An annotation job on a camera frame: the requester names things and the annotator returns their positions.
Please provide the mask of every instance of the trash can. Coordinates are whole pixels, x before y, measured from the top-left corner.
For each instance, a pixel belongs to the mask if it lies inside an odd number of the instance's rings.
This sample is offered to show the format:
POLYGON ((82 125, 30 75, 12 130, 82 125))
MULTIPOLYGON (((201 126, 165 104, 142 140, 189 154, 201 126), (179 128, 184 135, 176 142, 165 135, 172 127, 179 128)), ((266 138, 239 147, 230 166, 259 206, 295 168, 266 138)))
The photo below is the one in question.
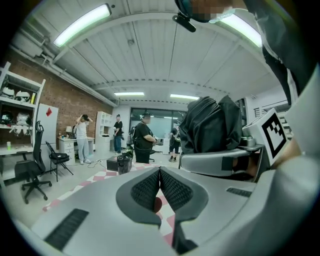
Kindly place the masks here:
POLYGON ((130 172, 131 167, 132 167, 132 158, 126 154, 119 155, 117 157, 117 165, 118 165, 118 173, 119 175, 121 174, 126 174, 130 172))

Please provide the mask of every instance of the woman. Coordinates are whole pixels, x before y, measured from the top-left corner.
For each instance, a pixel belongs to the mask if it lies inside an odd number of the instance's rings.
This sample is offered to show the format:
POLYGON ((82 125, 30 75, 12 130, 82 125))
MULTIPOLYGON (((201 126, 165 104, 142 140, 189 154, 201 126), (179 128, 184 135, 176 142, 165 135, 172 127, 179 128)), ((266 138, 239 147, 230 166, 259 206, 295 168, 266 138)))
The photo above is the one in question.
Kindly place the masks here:
POLYGON ((147 124, 150 124, 150 113, 144 113, 141 117, 141 122, 138 123, 134 130, 134 152, 135 161, 137 163, 149 164, 150 151, 153 143, 157 140, 153 137, 152 131, 147 124))
POLYGON ((120 121, 120 115, 116 115, 116 122, 114 124, 113 145, 114 152, 121 153, 121 138, 122 138, 122 121, 120 121))
POLYGON ((76 126, 76 143, 78 144, 78 154, 80 164, 91 164, 93 161, 89 160, 89 143, 87 139, 87 126, 93 120, 87 114, 83 114, 75 121, 76 126))

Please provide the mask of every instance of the white ceiling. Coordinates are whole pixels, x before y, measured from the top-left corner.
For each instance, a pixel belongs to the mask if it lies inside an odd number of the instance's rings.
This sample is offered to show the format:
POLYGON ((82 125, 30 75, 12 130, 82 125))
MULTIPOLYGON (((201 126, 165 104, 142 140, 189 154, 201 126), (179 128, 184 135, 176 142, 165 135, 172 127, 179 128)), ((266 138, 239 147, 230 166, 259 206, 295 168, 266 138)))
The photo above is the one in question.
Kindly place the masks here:
MULTIPOLYGON (((105 0, 47 0, 32 14, 49 33, 50 42, 72 22, 105 0)), ((174 0, 107 0, 112 14, 67 46, 54 51, 55 64, 109 99, 114 92, 144 92, 122 97, 121 104, 189 102, 170 94, 233 100, 279 84, 261 49, 226 26, 194 22, 191 33, 172 21, 174 0)), ((253 16, 237 12, 257 29, 253 16)))

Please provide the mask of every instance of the brick wall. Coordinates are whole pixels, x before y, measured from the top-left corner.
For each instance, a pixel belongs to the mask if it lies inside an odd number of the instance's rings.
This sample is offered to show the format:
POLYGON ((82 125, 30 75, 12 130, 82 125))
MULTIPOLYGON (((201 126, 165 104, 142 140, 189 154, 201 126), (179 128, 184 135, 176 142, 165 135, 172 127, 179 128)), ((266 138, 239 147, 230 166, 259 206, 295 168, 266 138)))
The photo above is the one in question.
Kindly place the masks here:
MULTIPOLYGON (((87 135, 95 137, 97 112, 103 111, 112 115, 112 106, 101 102, 13 50, 7 52, 1 61, 1 67, 4 67, 7 61, 11 63, 9 70, 13 73, 40 84, 43 79, 46 80, 40 103, 59 108, 56 124, 57 135, 59 131, 65 133, 67 126, 75 125, 75 120, 79 116, 87 114, 93 120, 93 123, 88 126, 87 135)), ((3 131, 1 133, 0 143, 3 144, 8 141, 8 138, 4 137, 3 131)))

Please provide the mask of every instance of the pink and white checkered floor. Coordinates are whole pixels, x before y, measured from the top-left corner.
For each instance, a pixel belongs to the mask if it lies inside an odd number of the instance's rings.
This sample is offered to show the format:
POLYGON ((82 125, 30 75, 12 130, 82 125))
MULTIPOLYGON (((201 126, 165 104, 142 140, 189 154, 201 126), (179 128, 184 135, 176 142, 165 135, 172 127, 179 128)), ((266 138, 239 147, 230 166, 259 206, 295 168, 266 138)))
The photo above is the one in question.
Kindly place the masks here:
MULTIPOLYGON (((157 164, 146 164, 146 163, 133 163, 131 172, 143 170, 146 168, 151 167, 158 167, 157 164)), ((79 185, 68 191, 67 193, 63 194, 62 196, 58 197, 57 199, 53 200, 52 202, 48 203, 45 207, 42 208, 44 212, 49 211, 52 207, 57 206, 61 201, 65 200, 69 196, 71 196, 73 193, 77 192, 78 190, 82 189, 86 185, 89 185, 91 183, 102 181, 105 179, 112 178, 114 176, 117 176, 118 173, 116 171, 111 171, 105 169, 104 171, 99 171, 95 175, 91 176, 87 180, 81 182, 79 185)), ((162 223, 160 227, 160 233, 162 234, 163 238, 166 240, 166 242, 171 245, 172 239, 173 239, 173 228, 175 223, 175 213, 171 209, 170 205, 168 204, 166 198, 164 197, 161 190, 159 190, 157 197, 159 197, 162 201, 162 208, 157 213, 157 215, 160 217, 162 223)))

